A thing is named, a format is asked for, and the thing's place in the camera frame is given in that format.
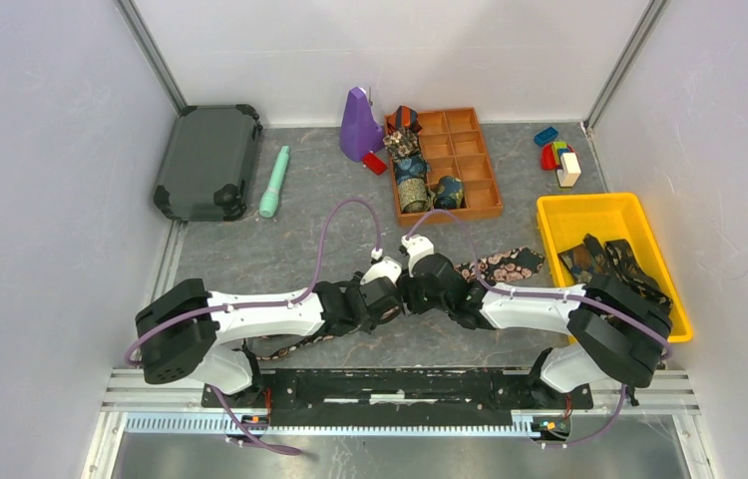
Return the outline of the black pink rose tie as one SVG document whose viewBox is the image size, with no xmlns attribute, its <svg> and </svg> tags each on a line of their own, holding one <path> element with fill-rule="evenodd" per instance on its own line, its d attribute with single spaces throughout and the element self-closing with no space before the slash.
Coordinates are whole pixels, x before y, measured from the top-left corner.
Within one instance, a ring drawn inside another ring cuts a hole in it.
<svg viewBox="0 0 748 479">
<path fill-rule="evenodd" d="M 545 259 L 542 254 L 524 246 L 484 256 L 474 262 L 461 263 L 455 266 L 455 270 L 464 279 L 474 279 L 476 270 L 478 270 L 483 279 L 488 282 L 494 280 L 495 282 L 511 283 L 538 274 L 545 263 Z M 270 354 L 257 355 L 256 358 L 260 361 L 276 360 L 310 344 L 332 338 L 333 335 L 330 334 L 305 337 Z"/>
</svg>

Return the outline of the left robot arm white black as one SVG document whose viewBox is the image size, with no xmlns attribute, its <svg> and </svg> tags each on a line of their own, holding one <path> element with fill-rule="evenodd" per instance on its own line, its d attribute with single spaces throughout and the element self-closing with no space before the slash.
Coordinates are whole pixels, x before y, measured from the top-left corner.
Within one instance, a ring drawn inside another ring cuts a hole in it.
<svg viewBox="0 0 748 479">
<path fill-rule="evenodd" d="M 247 407 L 262 398 L 264 380 L 255 356 L 231 343 L 274 335 L 319 341 L 371 331 L 403 310 L 401 291 L 388 276 L 255 295 L 210 291 L 190 278 L 137 314 L 138 338 L 125 359 L 142 368 L 148 384 L 194 379 Z"/>
</svg>

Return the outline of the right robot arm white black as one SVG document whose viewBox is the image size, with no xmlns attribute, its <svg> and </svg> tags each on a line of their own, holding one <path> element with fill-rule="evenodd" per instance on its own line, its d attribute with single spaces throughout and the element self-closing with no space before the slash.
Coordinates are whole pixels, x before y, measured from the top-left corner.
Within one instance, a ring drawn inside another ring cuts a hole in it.
<svg viewBox="0 0 748 479">
<path fill-rule="evenodd" d="M 573 337 L 573 343 L 547 349 L 534 362 L 527 392 L 540 407 L 607 378 L 645 388 L 670 353 L 668 315 L 605 274 L 559 288 L 487 284 L 467 279 L 444 255 L 432 253 L 412 260 L 398 287 L 410 312 L 438 309 L 465 329 L 534 329 Z"/>
</svg>

